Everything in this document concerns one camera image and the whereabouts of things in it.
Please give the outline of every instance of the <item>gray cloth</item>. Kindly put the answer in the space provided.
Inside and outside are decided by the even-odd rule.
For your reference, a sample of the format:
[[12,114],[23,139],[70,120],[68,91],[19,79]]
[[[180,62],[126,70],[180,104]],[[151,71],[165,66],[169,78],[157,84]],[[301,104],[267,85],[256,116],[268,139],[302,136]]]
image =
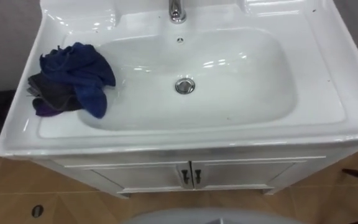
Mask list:
[[41,73],[32,75],[28,81],[30,88],[27,91],[38,96],[57,111],[74,111],[83,108],[71,85],[53,82]]

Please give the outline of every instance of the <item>cabinet door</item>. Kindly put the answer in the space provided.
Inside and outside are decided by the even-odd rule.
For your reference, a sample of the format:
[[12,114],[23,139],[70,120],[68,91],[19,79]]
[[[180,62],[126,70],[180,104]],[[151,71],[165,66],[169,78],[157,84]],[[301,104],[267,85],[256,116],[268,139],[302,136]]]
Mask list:
[[189,162],[109,166],[92,171],[120,185],[122,192],[127,193],[193,189]]
[[191,168],[196,189],[262,189],[299,162],[195,161]]

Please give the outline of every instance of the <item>chrome drain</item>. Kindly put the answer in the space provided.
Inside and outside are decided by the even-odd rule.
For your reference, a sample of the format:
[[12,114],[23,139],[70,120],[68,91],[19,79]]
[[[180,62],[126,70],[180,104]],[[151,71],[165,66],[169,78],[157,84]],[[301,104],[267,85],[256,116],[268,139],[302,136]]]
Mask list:
[[196,88],[196,83],[190,78],[181,78],[175,84],[175,89],[180,94],[189,94]]

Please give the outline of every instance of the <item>toilet lid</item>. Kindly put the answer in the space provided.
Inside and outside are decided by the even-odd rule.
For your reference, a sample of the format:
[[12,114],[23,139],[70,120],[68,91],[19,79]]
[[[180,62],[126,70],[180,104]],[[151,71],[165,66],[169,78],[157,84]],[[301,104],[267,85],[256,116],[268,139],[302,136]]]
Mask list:
[[134,217],[123,224],[301,224],[276,215],[226,208],[178,208]]

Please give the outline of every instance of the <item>faucet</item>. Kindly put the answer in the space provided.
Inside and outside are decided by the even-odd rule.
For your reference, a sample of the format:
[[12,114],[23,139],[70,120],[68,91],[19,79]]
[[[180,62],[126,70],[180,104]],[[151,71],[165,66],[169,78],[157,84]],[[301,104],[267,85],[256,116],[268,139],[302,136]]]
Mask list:
[[183,8],[182,0],[169,0],[169,16],[174,24],[181,24],[186,21],[186,11]]

